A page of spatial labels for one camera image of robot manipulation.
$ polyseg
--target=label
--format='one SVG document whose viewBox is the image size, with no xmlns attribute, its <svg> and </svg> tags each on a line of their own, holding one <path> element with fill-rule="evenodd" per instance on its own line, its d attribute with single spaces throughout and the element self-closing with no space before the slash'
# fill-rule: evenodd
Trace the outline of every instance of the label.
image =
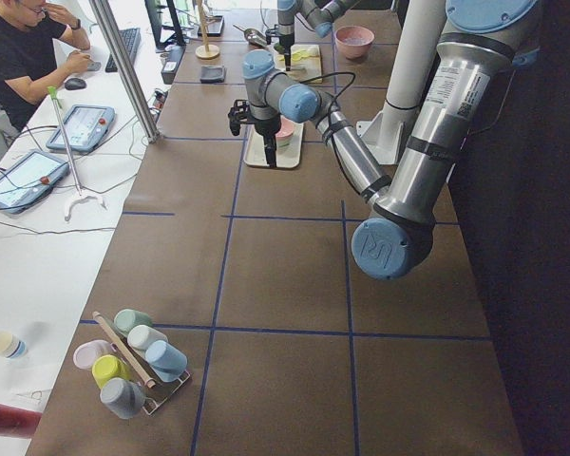
<svg viewBox="0 0 570 456">
<path fill-rule="evenodd" d="M 425 103 L 445 109 L 451 116 L 470 120 L 489 81 L 489 76 L 477 69 L 440 66 Z"/>
</svg>

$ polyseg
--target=bowl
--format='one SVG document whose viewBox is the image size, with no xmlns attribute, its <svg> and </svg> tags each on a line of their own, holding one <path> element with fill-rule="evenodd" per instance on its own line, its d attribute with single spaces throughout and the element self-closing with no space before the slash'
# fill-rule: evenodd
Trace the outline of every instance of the bowl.
<svg viewBox="0 0 570 456">
<path fill-rule="evenodd" d="M 289 119 L 281 116 L 281 129 L 276 133 L 276 146 L 285 147 L 292 140 L 295 124 Z"/>
<path fill-rule="evenodd" d="M 335 47 L 351 60 L 367 55 L 373 39 L 373 32 L 361 26 L 347 26 L 335 31 Z"/>
</svg>

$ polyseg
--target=brown table surface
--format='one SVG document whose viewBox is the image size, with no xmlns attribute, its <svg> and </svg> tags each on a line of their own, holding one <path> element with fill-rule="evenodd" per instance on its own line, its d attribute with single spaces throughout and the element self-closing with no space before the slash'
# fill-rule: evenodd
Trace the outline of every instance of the brown table surface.
<svg viewBox="0 0 570 456">
<path fill-rule="evenodd" d="M 521 455 L 447 189 L 429 258 L 395 281 L 362 274 L 350 239 L 369 209 L 311 125 L 296 169 L 243 163 L 226 114 L 250 48 L 232 25 L 261 22 L 225 20 L 217 59 L 188 45 L 28 455 Z M 357 74 L 341 97 L 356 123 L 382 107 L 400 28 L 389 11 L 349 24 L 376 34 L 364 62 L 299 23 L 296 37 L 321 45 L 324 71 Z M 200 84 L 201 65 L 225 65 L 225 83 Z M 92 312 L 123 308 L 149 313 L 193 374 L 128 421 L 71 361 L 103 337 Z"/>
</svg>

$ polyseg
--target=cup rack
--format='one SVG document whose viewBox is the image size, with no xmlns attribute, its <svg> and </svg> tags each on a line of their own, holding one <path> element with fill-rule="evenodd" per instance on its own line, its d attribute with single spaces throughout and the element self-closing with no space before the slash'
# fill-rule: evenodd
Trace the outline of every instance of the cup rack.
<svg viewBox="0 0 570 456">
<path fill-rule="evenodd" d="M 126 343 L 126 338 L 120 335 L 114 326 L 114 322 L 104 317 L 99 312 L 93 312 L 93 319 L 104 330 L 112 346 L 123 356 L 131 369 L 139 377 L 139 382 L 145 391 L 145 403 L 143 411 L 147 415 L 152 415 L 162 407 L 188 380 L 192 374 L 185 370 L 179 378 L 173 382 L 163 382 L 154 377 L 150 372 L 152 368 Z"/>
</svg>

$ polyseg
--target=black t-shirt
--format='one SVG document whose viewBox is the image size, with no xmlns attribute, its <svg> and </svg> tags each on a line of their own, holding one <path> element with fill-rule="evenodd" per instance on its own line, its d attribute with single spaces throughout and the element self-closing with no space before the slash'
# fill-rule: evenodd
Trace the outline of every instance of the black t-shirt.
<svg viewBox="0 0 570 456">
<path fill-rule="evenodd" d="M 38 107 L 12 90 L 5 81 L 29 76 L 32 81 L 47 76 L 57 68 L 53 38 L 59 38 L 66 26 L 47 15 L 36 27 L 21 31 L 0 16 L 0 104 L 9 114 L 10 123 L 21 130 Z"/>
</svg>

